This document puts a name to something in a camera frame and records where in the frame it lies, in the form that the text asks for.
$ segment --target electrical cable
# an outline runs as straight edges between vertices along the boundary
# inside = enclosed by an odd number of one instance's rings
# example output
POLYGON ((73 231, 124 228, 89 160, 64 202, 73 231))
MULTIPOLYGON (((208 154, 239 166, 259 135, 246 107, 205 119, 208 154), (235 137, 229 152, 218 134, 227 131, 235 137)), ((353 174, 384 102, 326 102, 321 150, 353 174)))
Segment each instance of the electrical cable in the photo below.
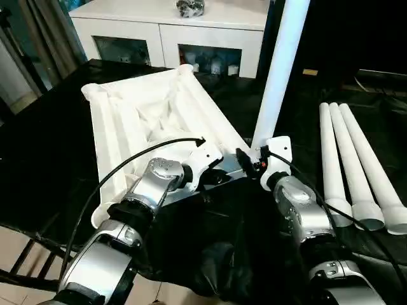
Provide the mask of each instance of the electrical cable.
POLYGON ((379 247, 379 249, 385 254, 385 256, 388 258, 389 262, 391 263, 395 273, 397 274, 397 277, 399 278, 400 284, 401 284, 401 289, 404 293, 407 292, 407 281, 406 278, 404 277, 403 272, 401 271, 399 264, 396 262, 396 260, 393 258, 392 254, 390 251, 386 248, 386 246, 360 221, 354 219, 353 217, 343 213, 342 211, 338 210, 337 208, 332 207, 331 205, 327 204, 324 200, 324 198, 321 196, 321 194, 316 190, 314 185, 310 182, 310 180, 307 178, 307 176, 299 170, 295 165, 293 165, 290 161, 284 159, 282 156, 279 156, 278 154, 275 154, 273 152, 268 152, 270 156, 273 156, 274 158, 279 159, 280 161, 284 162, 288 166, 290 166, 293 170, 295 170, 298 175, 300 175, 301 179, 304 180, 308 186, 314 191, 315 195, 319 199, 319 201, 322 203, 322 206, 326 211, 332 210, 339 215, 343 216, 344 218, 351 220, 355 224, 357 224, 359 227, 361 227, 364 231, 367 232, 369 237, 376 243, 376 245, 379 247))
POLYGON ((65 256, 64 256, 64 260, 62 261, 62 266, 61 266, 61 272, 60 272, 60 276, 59 276, 59 280, 60 282, 63 279, 66 267, 68 265, 68 260, 70 258, 70 254, 71 254, 71 250, 72 250, 72 246, 74 243, 74 239, 75 239, 75 235, 76 235, 76 231, 78 230, 79 224, 82 220, 83 214, 85 213, 86 208, 88 207, 88 205, 90 204, 91 199, 93 198, 93 196, 95 196, 95 194, 99 191, 99 189, 106 183, 106 181, 108 181, 116 172, 118 172, 121 168, 123 168, 126 164, 130 163, 131 161, 133 161, 134 159, 142 156, 143 154, 149 153, 151 151, 154 151, 155 149, 158 149, 162 146, 166 146, 169 144, 173 144, 173 143, 178 143, 178 142, 196 142, 197 146, 200 146, 201 144, 203 144, 205 142, 204 139, 198 139, 198 138, 183 138, 183 139, 175 139, 175 140, 169 140, 169 141, 165 141, 162 143, 159 143, 157 145, 151 146, 141 152, 138 152, 137 154, 129 157, 129 159, 126 159, 125 161, 121 162, 115 169, 113 169, 110 173, 108 173, 97 185, 97 187, 92 191, 92 193, 90 194, 90 196, 88 197, 86 203, 83 205, 82 211, 79 214, 79 217, 75 223, 74 229, 71 233, 71 237, 69 238, 68 244, 66 246, 66 252, 65 252, 65 256))
POLYGON ((154 299, 154 301, 153 301, 153 303, 157 303, 158 302, 158 295, 160 294, 160 290, 161 290, 161 286, 163 285, 163 282, 161 281, 160 282, 160 286, 158 287, 158 290, 157 290, 157 294, 155 295, 155 299, 154 299))
POLYGON ((357 80, 356 76, 354 76, 354 79, 355 79, 356 83, 359 85, 359 87, 361 87, 361 88, 362 88, 364 91, 366 91, 366 92, 370 92, 369 90, 367 90, 367 89, 361 84, 361 82, 359 82, 359 81, 357 80))

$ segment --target white cabinet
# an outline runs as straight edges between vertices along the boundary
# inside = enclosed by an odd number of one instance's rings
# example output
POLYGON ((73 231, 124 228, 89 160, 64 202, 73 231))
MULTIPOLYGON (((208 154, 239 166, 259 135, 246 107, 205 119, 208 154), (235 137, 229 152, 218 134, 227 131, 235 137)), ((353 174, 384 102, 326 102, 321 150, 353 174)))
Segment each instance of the white cabinet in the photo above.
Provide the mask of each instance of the white cabinet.
POLYGON ((206 0, 202 16, 182 18, 175 0, 93 0, 70 16, 88 59, 175 68, 193 57, 200 71, 217 62, 255 78, 269 2, 206 0))
POLYGON ((146 50, 147 62, 165 66, 158 24, 89 18, 72 18, 72 22, 89 60, 116 57, 116 61, 139 64, 140 53, 146 50))

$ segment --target black cloth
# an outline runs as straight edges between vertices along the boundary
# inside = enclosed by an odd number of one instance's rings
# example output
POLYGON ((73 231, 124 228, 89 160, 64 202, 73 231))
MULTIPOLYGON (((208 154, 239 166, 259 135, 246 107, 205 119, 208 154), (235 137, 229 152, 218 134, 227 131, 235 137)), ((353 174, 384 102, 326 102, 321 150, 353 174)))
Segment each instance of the black cloth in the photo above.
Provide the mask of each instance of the black cloth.
MULTIPOLYGON (((90 107, 80 88, 164 70, 91 60, 0 127, 0 224, 65 245, 81 207, 98 183, 90 107), (39 234, 56 214, 54 223, 39 234)), ((249 140, 264 83, 206 74, 197 78, 236 131, 249 140)), ((291 137, 293 163, 323 191, 318 112, 323 100, 350 104, 405 203, 407 112, 405 104, 383 95, 321 90, 307 78, 291 83, 275 135, 291 137)), ((94 198, 86 211, 77 247, 93 233, 90 215, 98 204, 99 198, 94 198)), ((140 273, 240 303, 276 294, 285 297, 282 304, 301 304, 305 275, 291 239, 279 234, 280 224, 271 194, 258 182, 230 182, 160 211, 139 258, 140 273)), ((407 265, 405 236, 391 236, 385 230, 375 234, 397 261, 407 265)), ((341 229, 340 237, 352 251, 366 256, 359 263, 378 290, 394 294, 397 278, 366 234, 349 227, 341 229)))

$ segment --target white pvc pipe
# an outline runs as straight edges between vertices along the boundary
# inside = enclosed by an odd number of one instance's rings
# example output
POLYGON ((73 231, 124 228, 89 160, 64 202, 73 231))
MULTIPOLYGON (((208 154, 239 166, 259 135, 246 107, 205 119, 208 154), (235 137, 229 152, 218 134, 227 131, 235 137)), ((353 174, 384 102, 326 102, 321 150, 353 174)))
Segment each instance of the white pvc pipe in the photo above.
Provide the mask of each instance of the white pvc pipe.
POLYGON ((362 222, 369 230, 379 230, 384 227, 384 218, 379 206, 375 203, 368 181, 355 147, 350 138, 346 124, 342 118, 337 103, 329 106, 332 124, 338 142, 343 168, 352 198, 352 213, 355 219, 362 222))
POLYGON ((382 208, 388 232, 396 235, 407 234, 407 208, 401 203, 349 106, 342 104, 340 110, 377 202, 382 208))
MULTIPOLYGON (((331 113, 329 112, 329 106, 327 103, 322 103, 319 106, 319 121, 321 129, 322 172, 324 177, 325 201, 332 207, 352 216, 352 208, 346 201, 338 152, 336 151, 331 113)), ((350 220, 334 211, 332 211, 332 216, 338 227, 347 227, 352 224, 350 220)))
POLYGON ((259 148, 265 146, 266 140, 273 137, 309 4, 310 0, 286 0, 284 5, 263 101, 254 131, 251 146, 252 157, 258 156, 259 148))

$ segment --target white pipe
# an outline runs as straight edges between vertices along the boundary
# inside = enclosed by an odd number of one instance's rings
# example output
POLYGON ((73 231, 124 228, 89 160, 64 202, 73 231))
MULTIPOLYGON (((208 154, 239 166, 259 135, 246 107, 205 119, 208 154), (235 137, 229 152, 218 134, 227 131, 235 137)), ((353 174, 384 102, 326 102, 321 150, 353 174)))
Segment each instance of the white pipe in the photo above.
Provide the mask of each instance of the white pipe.
POLYGON ((284 5, 263 101, 254 131, 251 146, 253 158, 259 156, 259 148, 266 145, 266 140, 273 137, 309 4, 310 0, 286 0, 284 5))
MULTIPOLYGON (((338 152, 336 151, 331 114, 327 103, 322 103, 319 106, 319 121, 321 129, 322 172, 324 177, 325 201, 332 207, 352 216, 352 208, 350 207, 349 202, 346 201, 338 152)), ((352 224, 350 220, 336 212, 332 212, 332 216, 338 227, 347 227, 352 224)))
POLYGON ((407 234, 407 208, 401 203, 349 106, 342 104, 340 110, 377 202, 382 208, 388 232, 396 235, 407 234))
POLYGON ((369 230, 379 230, 384 227, 384 218, 379 206, 375 203, 368 181, 355 147, 350 138, 346 124, 342 118, 337 103, 329 106, 332 124, 338 142, 343 168, 352 198, 352 213, 355 219, 362 222, 369 230))

